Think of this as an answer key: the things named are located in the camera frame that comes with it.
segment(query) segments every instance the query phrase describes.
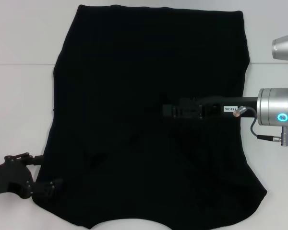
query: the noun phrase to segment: metal cylinder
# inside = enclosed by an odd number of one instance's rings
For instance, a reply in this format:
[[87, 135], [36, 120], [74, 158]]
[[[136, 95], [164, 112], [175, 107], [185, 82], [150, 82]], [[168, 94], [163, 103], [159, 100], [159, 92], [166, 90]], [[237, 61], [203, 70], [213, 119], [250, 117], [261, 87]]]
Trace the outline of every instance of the metal cylinder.
[[288, 146], [288, 127], [283, 126], [282, 127], [282, 143], [281, 145], [284, 147]]
[[288, 127], [288, 88], [260, 89], [257, 118], [261, 126]]
[[288, 35], [272, 42], [272, 56], [274, 59], [288, 61]]

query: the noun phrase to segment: blue led ring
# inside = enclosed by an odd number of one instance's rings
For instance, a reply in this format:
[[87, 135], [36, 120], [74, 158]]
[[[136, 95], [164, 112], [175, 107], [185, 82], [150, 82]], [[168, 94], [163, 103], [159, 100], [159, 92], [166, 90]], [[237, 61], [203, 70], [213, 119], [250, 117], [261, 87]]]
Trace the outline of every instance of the blue led ring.
[[288, 121], [288, 116], [287, 116], [287, 114], [279, 114], [277, 116], [277, 119], [281, 122], [285, 122], [285, 121]]

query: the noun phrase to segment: black cable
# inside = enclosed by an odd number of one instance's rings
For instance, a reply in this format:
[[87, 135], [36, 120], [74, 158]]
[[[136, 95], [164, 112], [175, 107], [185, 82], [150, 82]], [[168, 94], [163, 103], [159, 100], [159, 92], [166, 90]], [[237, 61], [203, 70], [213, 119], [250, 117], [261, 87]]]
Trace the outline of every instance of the black cable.
[[255, 137], [257, 137], [258, 135], [254, 132], [254, 130], [253, 130], [253, 127], [254, 127], [254, 125], [255, 125], [255, 123], [256, 123], [256, 120], [257, 120], [257, 112], [256, 112], [256, 110], [254, 110], [252, 107], [245, 107], [247, 110], [251, 110], [252, 112], [253, 112], [253, 114], [254, 114], [254, 121], [253, 121], [253, 123], [251, 124], [251, 132], [253, 133], [253, 135], [255, 136]]

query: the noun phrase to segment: black cloth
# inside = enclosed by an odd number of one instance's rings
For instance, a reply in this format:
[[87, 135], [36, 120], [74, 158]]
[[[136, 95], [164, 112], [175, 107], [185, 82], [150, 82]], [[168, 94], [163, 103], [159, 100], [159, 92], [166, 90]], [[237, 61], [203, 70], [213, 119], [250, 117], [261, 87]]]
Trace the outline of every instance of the black cloth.
[[249, 64], [242, 12], [86, 7], [54, 68], [54, 119], [36, 204], [75, 225], [147, 219], [208, 230], [249, 217], [266, 195], [239, 119], [165, 120], [179, 98], [242, 96]]

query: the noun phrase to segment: label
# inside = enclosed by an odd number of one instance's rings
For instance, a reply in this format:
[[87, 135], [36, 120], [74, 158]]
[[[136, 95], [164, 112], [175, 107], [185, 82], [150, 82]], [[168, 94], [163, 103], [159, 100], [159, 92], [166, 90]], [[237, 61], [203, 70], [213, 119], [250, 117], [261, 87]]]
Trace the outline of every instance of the label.
[[224, 112], [233, 113], [238, 109], [238, 106], [224, 106]]

